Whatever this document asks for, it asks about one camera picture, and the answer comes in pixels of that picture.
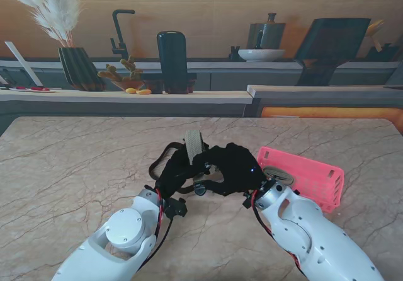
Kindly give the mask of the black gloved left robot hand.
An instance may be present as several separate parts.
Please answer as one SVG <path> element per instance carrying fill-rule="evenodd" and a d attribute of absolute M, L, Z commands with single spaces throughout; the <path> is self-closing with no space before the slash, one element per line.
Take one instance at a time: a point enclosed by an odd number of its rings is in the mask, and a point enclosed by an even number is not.
<path fill-rule="evenodd" d="M 170 149 L 175 149 L 168 159 L 160 176 L 154 174 L 154 169 L 161 163 Z M 203 166 L 192 166 L 188 158 L 186 146 L 179 142 L 171 142 L 163 150 L 162 154 L 149 167 L 150 177 L 156 181 L 156 188 L 163 199 L 170 198 L 187 181 L 204 171 Z"/>

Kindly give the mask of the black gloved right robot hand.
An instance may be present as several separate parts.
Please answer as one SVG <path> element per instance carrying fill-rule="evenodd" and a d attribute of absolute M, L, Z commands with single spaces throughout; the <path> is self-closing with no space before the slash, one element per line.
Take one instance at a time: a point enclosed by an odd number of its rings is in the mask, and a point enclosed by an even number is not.
<path fill-rule="evenodd" d="M 220 183 L 211 180 L 204 182 L 207 190 L 219 195 L 257 190 L 266 181 L 265 174 L 250 151 L 232 142 L 225 147 L 214 146 L 195 156 L 190 166 L 190 176 L 206 171 L 207 164 L 216 166 L 224 177 Z"/>

